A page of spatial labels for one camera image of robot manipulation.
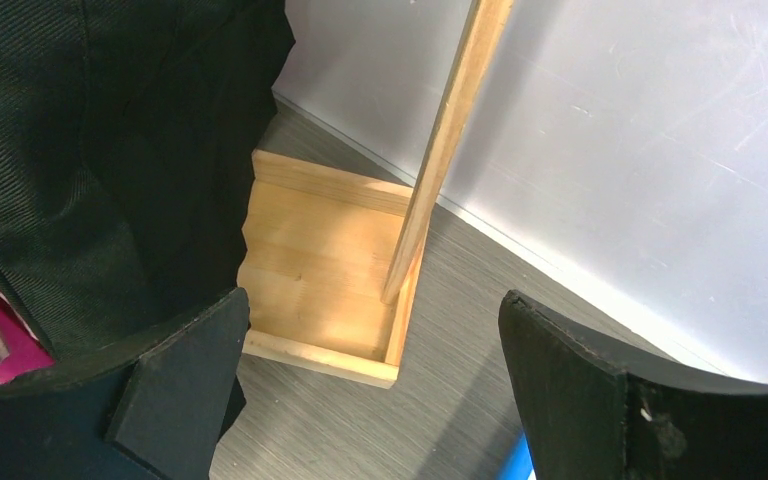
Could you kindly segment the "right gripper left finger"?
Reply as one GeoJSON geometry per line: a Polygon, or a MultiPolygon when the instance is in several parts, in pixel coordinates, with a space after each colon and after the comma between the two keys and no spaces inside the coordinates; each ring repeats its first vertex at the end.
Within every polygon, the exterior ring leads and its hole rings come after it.
{"type": "Polygon", "coordinates": [[[241,406],[249,299],[235,288],[0,385],[0,479],[205,479],[241,406]]]}

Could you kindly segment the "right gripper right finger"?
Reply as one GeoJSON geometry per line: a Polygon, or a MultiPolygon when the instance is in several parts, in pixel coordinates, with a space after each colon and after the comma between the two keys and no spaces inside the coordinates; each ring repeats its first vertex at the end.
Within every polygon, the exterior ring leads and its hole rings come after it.
{"type": "Polygon", "coordinates": [[[768,384],[652,354],[527,295],[498,327],[540,479],[768,479],[768,384]]]}

